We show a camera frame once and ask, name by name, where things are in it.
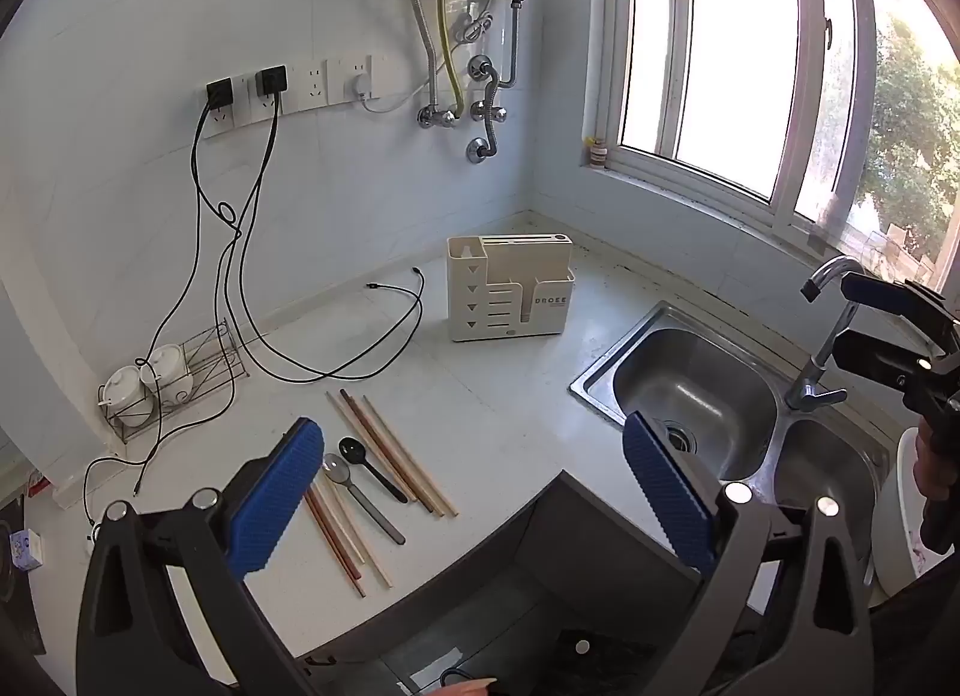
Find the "person right hand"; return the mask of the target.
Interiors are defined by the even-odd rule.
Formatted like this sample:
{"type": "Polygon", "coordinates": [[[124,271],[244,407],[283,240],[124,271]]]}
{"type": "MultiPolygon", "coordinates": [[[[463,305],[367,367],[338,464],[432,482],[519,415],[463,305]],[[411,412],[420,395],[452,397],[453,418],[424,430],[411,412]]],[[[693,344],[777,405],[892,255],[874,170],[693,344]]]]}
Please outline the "person right hand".
{"type": "Polygon", "coordinates": [[[931,503],[949,499],[953,483],[957,481],[957,469],[950,460],[942,459],[932,450],[932,430],[926,421],[918,423],[916,435],[916,462],[913,476],[918,491],[931,503]]]}

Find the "person left hand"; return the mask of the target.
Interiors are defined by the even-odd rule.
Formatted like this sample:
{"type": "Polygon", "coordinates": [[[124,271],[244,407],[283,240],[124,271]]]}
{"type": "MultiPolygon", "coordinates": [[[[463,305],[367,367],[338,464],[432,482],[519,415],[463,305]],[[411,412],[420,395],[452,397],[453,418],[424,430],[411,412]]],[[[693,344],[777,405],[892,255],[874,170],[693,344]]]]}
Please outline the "person left hand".
{"type": "Polygon", "coordinates": [[[496,683],[494,678],[464,680],[439,688],[434,692],[434,696],[488,696],[494,683],[496,683]]]}

